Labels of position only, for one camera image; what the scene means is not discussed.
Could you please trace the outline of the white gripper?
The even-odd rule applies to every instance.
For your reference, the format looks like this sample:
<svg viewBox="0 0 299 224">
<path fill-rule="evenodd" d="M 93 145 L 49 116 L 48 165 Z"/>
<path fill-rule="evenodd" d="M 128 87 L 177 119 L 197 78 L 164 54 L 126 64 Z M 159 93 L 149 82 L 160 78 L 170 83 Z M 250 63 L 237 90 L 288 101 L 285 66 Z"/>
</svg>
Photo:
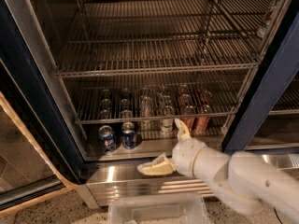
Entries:
<svg viewBox="0 0 299 224">
<path fill-rule="evenodd" d="M 191 138 L 189 129 L 184 121 L 175 119 L 178 128 L 178 140 L 172 151 L 172 160 L 163 153 L 151 162 L 139 164 L 137 171 L 143 175 L 171 175 L 176 170 L 179 174 L 193 178 L 193 165 L 199 152 L 206 144 Z"/>
</svg>

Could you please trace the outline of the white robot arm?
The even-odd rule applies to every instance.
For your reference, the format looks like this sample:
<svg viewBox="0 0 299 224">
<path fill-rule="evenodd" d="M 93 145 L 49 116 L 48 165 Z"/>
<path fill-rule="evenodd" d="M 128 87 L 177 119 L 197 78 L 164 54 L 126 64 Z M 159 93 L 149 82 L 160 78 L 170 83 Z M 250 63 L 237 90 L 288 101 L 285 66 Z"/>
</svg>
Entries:
<svg viewBox="0 0 299 224">
<path fill-rule="evenodd" d="M 172 157 L 161 154 L 137 166 L 143 175 L 170 175 L 177 172 L 207 184 L 224 204 L 243 216 L 252 216 L 268 203 L 299 223 L 299 182 L 266 163 L 261 157 L 237 151 L 227 155 L 192 138 L 186 124 L 175 120 L 178 142 Z"/>
</svg>

